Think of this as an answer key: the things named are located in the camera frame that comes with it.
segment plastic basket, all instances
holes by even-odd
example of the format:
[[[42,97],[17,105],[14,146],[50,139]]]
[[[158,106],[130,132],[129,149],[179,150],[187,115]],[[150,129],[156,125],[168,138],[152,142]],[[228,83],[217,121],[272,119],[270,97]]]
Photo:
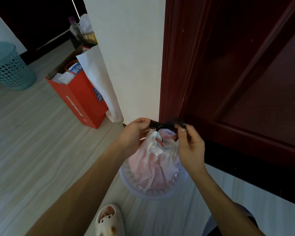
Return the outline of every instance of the plastic basket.
[[[36,80],[34,73],[16,52],[14,44],[0,42],[0,83],[13,90],[31,86]]]
[[[188,172],[181,165],[181,163],[178,163],[176,166],[178,168],[178,174],[175,181],[169,188],[163,190],[145,191],[141,187],[139,187],[138,183],[134,178],[134,175],[130,171],[128,159],[126,159],[125,162],[122,164],[121,168],[119,169],[119,174],[123,183],[135,196],[147,200],[161,200],[164,198],[171,197],[185,184],[188,178]]]

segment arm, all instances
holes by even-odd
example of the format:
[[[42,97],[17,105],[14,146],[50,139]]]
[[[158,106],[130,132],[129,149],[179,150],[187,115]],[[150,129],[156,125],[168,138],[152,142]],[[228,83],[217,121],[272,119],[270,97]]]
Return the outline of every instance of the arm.
[[[90,169],[32,226],[30,235],[84,235],[119,168],[142,143],[150,120],[139,118],[125,127]]]
[[[264,235],[222,191],[205,169],[205,143],[191,125],[178,127],[180,161],[196,184],[223,236]]]

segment white wall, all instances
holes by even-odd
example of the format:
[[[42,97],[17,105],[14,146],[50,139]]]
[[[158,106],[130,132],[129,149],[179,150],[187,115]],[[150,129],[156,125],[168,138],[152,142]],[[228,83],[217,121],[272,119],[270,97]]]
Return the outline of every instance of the white wall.
[[[84,0],[128,124],[158,121],[165,0]]]
[[[22,54],[26,51],[24,45],[20,42],[20,40],[13,34],[7,24],[0,17],[0,41],[8,41],[16,46],[16,51],[19,54]]]

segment person's right hand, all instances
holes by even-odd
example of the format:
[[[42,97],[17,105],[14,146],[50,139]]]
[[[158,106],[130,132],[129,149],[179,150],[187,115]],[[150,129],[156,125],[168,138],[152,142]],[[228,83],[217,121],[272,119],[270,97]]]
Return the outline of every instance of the person's right hand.
[[[182,166],[188,173],[205,170],[205,142],[194,129],[193,126],[186,124],[190,141],[187,139],[187,131],[176,126],[179,139],[179,158]]]

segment hand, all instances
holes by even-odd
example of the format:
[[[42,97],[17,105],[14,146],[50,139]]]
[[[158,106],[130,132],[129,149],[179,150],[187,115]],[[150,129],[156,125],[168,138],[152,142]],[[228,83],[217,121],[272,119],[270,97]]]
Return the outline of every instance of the hand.
[[[151,120],[148,118],[138,118],[129,123],[122,131],[117,142],[122,148],[125,159],[132,156],[142,144],[141,138],[145,137],[148,133],[148,126]]]
[[[178,129],[179,158],[183,167],[189,174],[205,170],[205,142],[193,126],[186,124],[187,130],[178,125],[175,127]]]

